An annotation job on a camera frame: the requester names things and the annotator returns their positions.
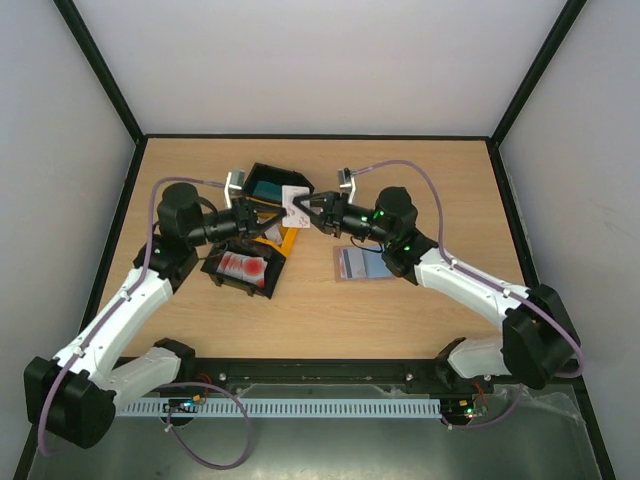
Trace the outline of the white floral card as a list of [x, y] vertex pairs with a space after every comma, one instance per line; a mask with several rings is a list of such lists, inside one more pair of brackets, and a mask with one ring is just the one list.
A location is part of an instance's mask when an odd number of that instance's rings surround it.
[[311, 227], [309, 216], [294, 205], [293, 200], [298, 196], [308, 195], [310, 189], [306, 186], [283, 185], [281, 189], [281, 205], [286, 210], [282, 225], [287, 228], [307, 229]]

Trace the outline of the yellow plastic bin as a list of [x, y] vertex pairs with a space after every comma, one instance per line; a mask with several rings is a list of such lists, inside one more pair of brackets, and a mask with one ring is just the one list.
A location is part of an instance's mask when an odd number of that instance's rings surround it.
[[291, 254], [298, 232], [298, 228], [278, 224], [260, 237], [252, 239], [249, 249], [267, 260], [282, 258], [286, 261]]

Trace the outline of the black bin with red cards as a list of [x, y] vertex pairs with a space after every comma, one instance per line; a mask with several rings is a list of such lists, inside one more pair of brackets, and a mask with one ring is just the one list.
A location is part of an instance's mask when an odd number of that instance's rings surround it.
[[212, 247], [201, 271], [218, 287], [231, 287], [271, 299], [286, 257], [276, 248], [256, 242], [227, 242]]

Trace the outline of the grey striped card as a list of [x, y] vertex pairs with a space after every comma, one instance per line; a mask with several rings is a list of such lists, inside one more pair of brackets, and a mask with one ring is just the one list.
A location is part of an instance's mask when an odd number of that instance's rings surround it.
[[356, 247], [338, 248], [336, 265], [340, 280], [361, 280], [368, 277], [364, 251]]

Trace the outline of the black bin with teal cards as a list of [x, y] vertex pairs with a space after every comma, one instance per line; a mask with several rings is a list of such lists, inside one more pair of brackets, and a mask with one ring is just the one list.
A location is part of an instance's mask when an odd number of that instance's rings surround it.
[[307, 187], [310, 193], [315, 190], [314, 185], [300, 172], [256, 162], [244, 180], [241, 192], [245, 197], [257, 201], [280, 204], [284, 185]]

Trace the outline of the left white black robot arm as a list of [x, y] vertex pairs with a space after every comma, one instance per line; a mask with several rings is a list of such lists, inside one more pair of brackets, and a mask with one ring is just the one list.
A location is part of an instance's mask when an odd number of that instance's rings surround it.
[[167, 177], [152, 188], [146, 241], [125, 281], [95, 318], [52, 359], [34, 358], [24, 371], [28, 419], [38, 448], [52, 452], [47, 434], [81, 448], [96, 445], [117, 413], [186, 374], [192, 348], [170, 339], [118, 366], [124, 348], [171, 297], [199, 261], [198, 247], [254, 239], [276, 225], [285, 209], [231, 199], [204, 213], [198, 180]]

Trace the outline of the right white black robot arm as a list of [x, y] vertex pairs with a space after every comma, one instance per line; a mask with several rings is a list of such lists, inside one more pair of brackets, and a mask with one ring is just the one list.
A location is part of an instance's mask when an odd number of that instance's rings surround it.
[[500, 280], [452, 257], [417, 228], [418, 210], [405, 188], [385, 188], [372, 209], [334, 191], [299, 195], [292, 203], [327, 235], [379, 243], [395, 276], [450, 297], [498, 329], [493, 338], [459, 338], [442, 351], [436, 379], [443, 389], [455, 392], [472, 378], [503, 375], [541, 389], [554, 377], [579, 375], [579, 340], [559, 294], [544, 284]]

